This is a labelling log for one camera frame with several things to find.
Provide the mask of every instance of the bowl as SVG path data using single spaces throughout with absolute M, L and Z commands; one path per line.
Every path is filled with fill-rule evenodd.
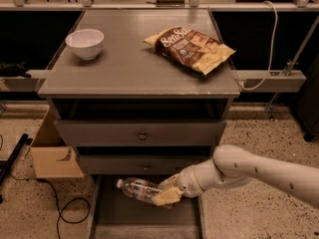
M 95 59 L 103 50 L 104 34 L 96 29 L 82 29 L 67 36 L 72 52 L 83 60 Z

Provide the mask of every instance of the speckled floor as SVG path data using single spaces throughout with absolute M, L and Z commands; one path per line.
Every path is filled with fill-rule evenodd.
M 47 110 L 45 105 L 7 105 L 0 118 L 6 159 L 22 133 L 33 137 Z M 319 139 L 303 139 L 303 130 L 288 108 L 276 108 L 270 121 L 264 107 L 231 108 L 222 143 L 235 144 L 256 154 L 319 168 Z M 11 174 L 35 178 L 28 146 L 24 146 Z M 91 202 L 94 185 L 88 178 L 51 180 L 60 206 L 75 197 Z M 52 188 L 33 179 L 8 176 L 0 187 L 0 238 L 58 238 L 58 212 Z M 319 238 L 319 210 L 259 181 L 244 187 L 211 189 L 202 196 L 207 238 Z M 74 202 L 64 216 L 79 220 L 86 215 L 84 202 Z M 87 220 L 72 225 L 60 221 L 61 238 L 88 238 Z

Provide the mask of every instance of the brown chip bag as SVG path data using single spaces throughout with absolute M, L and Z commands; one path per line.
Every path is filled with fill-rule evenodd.
M 165 29 L 144 42 L 163 56 L 205 75 L 235 52 L 206 35 L 180 26 Z

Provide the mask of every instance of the white robotic arm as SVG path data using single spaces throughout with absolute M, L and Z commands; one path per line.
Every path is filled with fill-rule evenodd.
M 212 159 L 162 182 L 163 191 L 154 201 L 156 205 L 170 204 L 210 188 L 241 186 L 251 177 L 319 208 L 319 169 L 261 157 L 233 145 L 218 146 Z

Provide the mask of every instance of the cardboard box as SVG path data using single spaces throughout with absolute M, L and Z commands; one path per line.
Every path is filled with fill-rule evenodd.
M 76 154 L 65 146 L 54 127 L 55 117 L 48 110 L 30 151 L 37 178 L 82 178 L 84 174 L 76 161 Z

